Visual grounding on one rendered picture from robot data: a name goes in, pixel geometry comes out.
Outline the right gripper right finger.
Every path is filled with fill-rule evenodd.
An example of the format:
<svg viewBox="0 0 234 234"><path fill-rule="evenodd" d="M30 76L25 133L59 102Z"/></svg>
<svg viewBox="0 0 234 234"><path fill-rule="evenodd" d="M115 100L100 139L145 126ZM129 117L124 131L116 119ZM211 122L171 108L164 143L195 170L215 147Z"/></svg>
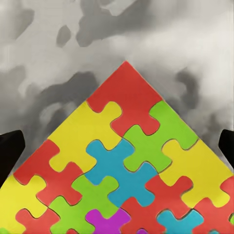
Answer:
<svg viewBox="0 0 234 234"><path fill-rule="evenodd" d="M234 132L223 130L218 146L234 169Z"/></svg>

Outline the jigsaw puzzle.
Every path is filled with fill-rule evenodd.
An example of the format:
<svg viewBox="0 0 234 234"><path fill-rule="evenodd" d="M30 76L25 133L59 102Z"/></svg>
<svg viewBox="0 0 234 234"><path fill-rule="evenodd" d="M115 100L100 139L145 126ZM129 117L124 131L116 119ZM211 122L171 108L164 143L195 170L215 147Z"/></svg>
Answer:
<svg viewBox="0 0 234 234"><path fill-rule="evenodd" d="M5 180L0 234L234 234L234 174L125 60Z"/></svg>

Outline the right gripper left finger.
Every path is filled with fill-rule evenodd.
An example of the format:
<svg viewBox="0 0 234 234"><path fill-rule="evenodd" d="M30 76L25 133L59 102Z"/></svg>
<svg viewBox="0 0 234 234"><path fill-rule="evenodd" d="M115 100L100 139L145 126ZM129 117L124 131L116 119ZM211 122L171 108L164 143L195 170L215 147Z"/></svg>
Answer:
<svg viewBox="0 0 234 234"><path fill-rule="evenodd" d="M24 149L25 140L22 130L0 135L0 188Z"/></svg>

